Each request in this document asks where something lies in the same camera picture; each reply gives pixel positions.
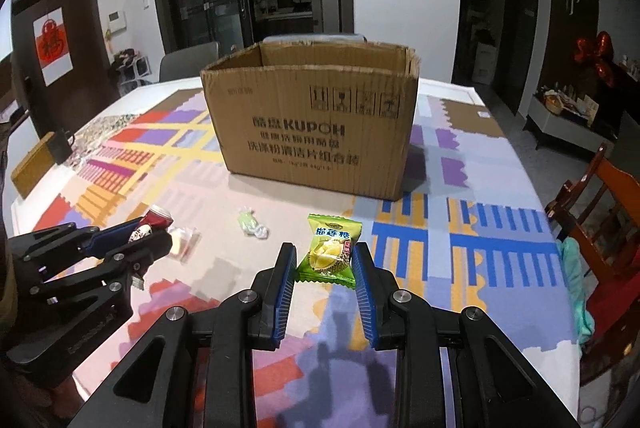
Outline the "red heart balloons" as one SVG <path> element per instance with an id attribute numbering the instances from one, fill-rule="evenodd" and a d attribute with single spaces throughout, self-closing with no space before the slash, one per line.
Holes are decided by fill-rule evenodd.
<path id="1" fill-rule="evenodd" d="M 597 77 L 607 86 L 614 84 L 611 67 L 614 58 L 614 48 L 612 38 L 608 32 L 599 32 L 594 40 L 588 39 L 585 36 L 577 38 L 573 58 L 578 64 L 592 66 Z"/>

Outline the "pale green wrapped candy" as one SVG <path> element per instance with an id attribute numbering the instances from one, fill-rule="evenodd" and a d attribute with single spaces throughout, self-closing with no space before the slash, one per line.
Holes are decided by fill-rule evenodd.
<path id="1" fill-rule="evenodd" d="M 253 236 L 260 240 L 267 239 L 269 236 L 269 229 L 257 221 L 254 211 L 250 208 L 240 209 L 238 223 L 246 236 Z"/>

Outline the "red fu door poster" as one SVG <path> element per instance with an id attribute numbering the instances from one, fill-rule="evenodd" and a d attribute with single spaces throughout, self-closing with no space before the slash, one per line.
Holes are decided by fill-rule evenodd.
<path id="1" fill-rule="evenodd" d="M 32 30 L 42 79 L 50 86 L 74 68 L 62 8 L 36 19 Z"/>

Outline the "green durian candy packet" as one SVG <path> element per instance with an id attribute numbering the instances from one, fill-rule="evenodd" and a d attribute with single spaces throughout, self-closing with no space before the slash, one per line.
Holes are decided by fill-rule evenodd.
<path id="1" fill-rule="evenodd" d="M 311 213 L 308 224 L 312 237 L 309 249 L 296 269 L 296 281 L 341 285 L 354 289 L 352 251 L 362 232 L 362 224 L 352 219 Z"/>

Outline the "white shoe rack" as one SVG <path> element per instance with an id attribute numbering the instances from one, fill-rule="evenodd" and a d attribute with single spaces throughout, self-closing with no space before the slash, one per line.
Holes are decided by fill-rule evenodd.
<path id="1" fill-rule="evenodd" d="M 133 48 L 119 50 L 107 71 L 120 96 L 151 83 L 151 67 L 148 58 Z"/>

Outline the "red snack packet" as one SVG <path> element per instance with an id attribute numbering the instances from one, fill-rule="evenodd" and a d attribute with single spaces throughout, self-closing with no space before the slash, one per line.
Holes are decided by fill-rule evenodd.
<path id="1" fill-rule="evenodd" d="M 156 231 L 166 231 L 173 221 L 174 218 L 168 210 L 157 205 L 152 205 L 134 228 L 128 241 L 129 243 L 133 243 Z"/>

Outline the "teal cloth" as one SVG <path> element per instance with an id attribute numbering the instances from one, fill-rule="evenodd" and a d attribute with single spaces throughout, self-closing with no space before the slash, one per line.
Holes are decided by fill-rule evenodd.
<path id="1" fill-rule="evenodd" d="M 572 309 L 578 344 L 584 346 L 596 331 L 596 322 L 587 309 L 587 294 L 582 273 L 582 254 L 573 237 L 557 240 L 561 267 Z"/>

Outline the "white clear wafer packet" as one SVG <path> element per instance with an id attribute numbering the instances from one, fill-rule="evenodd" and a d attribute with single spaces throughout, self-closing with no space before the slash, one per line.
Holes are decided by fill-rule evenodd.
<path id="1" fill-rule="evenodd" d="M 200 232 L 190 227 L 171 226 L 168 233 L 172 241 L 168 257 L 182 264 L 187 263 L 200 241 Z"/>

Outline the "grey chair middle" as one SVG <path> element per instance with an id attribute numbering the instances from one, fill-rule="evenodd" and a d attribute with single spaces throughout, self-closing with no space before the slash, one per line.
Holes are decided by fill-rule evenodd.
<path id="1" fill-rule="evenodd" d="M 366 43 L 367 38 L 357 33 L 285 33 L 266 36 L 264 43 L 291 42 L 356 42 Z"/>

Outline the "grey chair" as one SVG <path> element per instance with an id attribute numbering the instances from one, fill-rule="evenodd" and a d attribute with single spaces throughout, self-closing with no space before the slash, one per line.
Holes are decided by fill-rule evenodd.
<path id="1" fill-rule="evenodd" d="M 199 76 L 200 72 L 219 59 L 216 41 L 198 44 L 166 54 L 160 61 L 160 83 Z"/>
<path id="2" fill-rule="evenodd" d="M 291 42 L 356 42 L 366 43 L 367 38 L 357 33 L 285 33 L 266 36 L 264 43 Z"/>

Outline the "black mug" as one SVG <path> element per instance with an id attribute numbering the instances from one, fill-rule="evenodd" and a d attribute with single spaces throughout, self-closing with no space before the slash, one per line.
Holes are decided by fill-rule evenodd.
<path id="1" fill-rule="evenodd" d="M 47 140 L 47 146 L 50 154 L 57 165 L 62 165 L 73 152 L 73 146 L 75 143 L 75 135 L 72 132 L 68 132 L 63 129 L 54 131 L 49 140 Z"/>

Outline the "brown cardboard box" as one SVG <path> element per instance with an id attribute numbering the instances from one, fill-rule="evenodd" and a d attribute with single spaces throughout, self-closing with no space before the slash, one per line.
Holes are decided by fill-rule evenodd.
<path id="1" fill-rule="evenodd" d="M 374 42 L 260 42 L 201 72 L 227 169 L 327 191 L 402 194 L 420 59 Z"/>

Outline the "white low cabinet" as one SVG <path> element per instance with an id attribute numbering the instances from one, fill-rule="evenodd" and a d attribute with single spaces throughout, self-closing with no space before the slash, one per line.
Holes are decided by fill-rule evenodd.
<path id="1" fill-rule="evenodd" d="M 612 155 L 614 143 L 585 125 L 553 114 L 538 98 L 530 100 L 523 128 L 533 134 L 536 148 L 548 148 L 585 161 L 592 159 L 601 146 L 605 157 Z"/>

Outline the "grey chair left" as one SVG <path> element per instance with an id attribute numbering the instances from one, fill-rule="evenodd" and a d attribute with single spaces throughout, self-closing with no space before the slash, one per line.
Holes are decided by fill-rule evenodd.
<path id="1" fill-rule="evenodd" d="M 160 61 L 160 83 L 199 76 L 200 72 L 219 59 L 216 41 L 198 44 L 166 54 Z"/>

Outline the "red wooden chair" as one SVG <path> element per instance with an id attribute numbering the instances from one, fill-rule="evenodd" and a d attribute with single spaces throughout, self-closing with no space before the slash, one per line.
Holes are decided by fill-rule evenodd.
<path id="1" fill-rule="evenodd" d="M 601 145 L 584 175 L 567 180 L 544 208 L 559 240 L 577 241 L 594 333 L 580 362 L 585 385 L 619 363 L 639 336 L 639 182 Z"/>

